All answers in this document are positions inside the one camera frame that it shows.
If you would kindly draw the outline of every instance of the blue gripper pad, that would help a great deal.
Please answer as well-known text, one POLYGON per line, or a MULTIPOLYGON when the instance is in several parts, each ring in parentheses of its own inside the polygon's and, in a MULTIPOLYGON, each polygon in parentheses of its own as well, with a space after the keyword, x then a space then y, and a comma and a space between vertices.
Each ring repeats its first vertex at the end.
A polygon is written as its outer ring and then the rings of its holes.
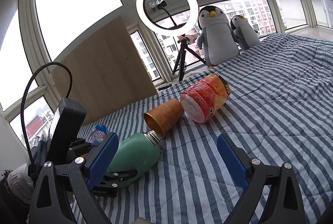
POLYGON ((249 185, 246 178, 246 169, 223 135, 219 135, 217 138, 217 150, 219 151, 235 185, 241 187, 243 191, 245 191, 249 185))
POLYGON ((92 149, 92 150, 100 150, 100 152, 95 157, 95 161, 89 164, 89 177, 87 180, 87 185, 90 189, 100 184, 107 168, 109 167, 114 155, 118 150, 119 147, 118 136, 115 133, 109 133, 109 135, 111 136, 110 137, 108 136, 106 138, 107 139, 106 143, 103 142, 98 147, 92 149))

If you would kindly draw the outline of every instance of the orange paper cup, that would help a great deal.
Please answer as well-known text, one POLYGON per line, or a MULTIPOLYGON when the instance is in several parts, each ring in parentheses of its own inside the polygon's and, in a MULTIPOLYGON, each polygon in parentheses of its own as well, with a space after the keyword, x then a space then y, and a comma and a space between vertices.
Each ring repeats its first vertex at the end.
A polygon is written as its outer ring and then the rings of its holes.
POLYGON ((177 99, 171 99, 156 108, 144 113, 144 120, 148 127, 154 130, 160 137, 165 134, 183 116, 184 109, 177 99))

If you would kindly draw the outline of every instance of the penguin plush toy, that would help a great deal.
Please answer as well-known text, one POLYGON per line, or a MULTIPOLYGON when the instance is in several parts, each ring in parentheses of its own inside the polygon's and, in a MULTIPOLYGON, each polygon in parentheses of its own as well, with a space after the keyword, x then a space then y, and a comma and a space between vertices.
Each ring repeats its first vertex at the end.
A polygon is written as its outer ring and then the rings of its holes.
POLYGON ((204 46, 207 66, 219 65, 239 55, 235 33, 229 26, 224 12, 215 6, 205 6, 199 12, 198 20, 201 35, 198 37, 199 49, 204 46))
POLYGON ((247 50, 260 43, 257 36, 258 32, 251 27, 247 19, 242 15, 232 17, 230 25, 237 39, 239 39, 239 47, 242 48, 242 50, 247 50))

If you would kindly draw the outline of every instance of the tripod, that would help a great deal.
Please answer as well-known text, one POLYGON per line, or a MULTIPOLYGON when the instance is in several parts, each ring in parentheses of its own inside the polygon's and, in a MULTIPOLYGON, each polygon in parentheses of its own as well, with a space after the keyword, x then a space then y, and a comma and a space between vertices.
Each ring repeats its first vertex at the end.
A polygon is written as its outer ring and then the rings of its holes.
POLYGON ((179 82, 183 80, 185 75, 185 57, 186 57, 186 50, 189 51, 192 55, 194 55, 198 60, 203 62, 206 65, 206 62, 201 56, 199 56, 196 52, 194 52, 192 49, 188 47, 187 41, 189 41, 189 38, 185 37, 185 35, 182 35, 184 38, 178 43, 180 43, 180 50, 176 59, 176 62, 174 64, 174 70, 172 71, 172 74, 174 74, 177 71, 178 65, 179 65, 179 82))

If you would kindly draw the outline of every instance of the bed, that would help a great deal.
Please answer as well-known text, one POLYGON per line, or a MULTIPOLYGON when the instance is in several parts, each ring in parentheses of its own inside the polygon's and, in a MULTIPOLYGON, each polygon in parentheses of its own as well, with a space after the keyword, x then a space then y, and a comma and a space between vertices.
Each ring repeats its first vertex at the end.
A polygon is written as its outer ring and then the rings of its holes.
MULTIPOLYGON (((83 126, 80 137, 105 124, 124 140, 146 131, 143 113, 209 73, 222 75, 232 89, 229 101, 207 123, 186 115, 166 136, 157 164, 111 199, 98 201, 112 223, 141 216, 154 223, 222 223, 242 194, 216 148, 227 132, 236 146, 264 164, 290 162, 303 197, 307 223, 316 223, 333 190, 333 42, 272 34, 241 55, 83 126)), ((251 223, 257 223, 268 196, 264 188, 251 223)), ((72 209, 84 223, 76 203, 72 209)))

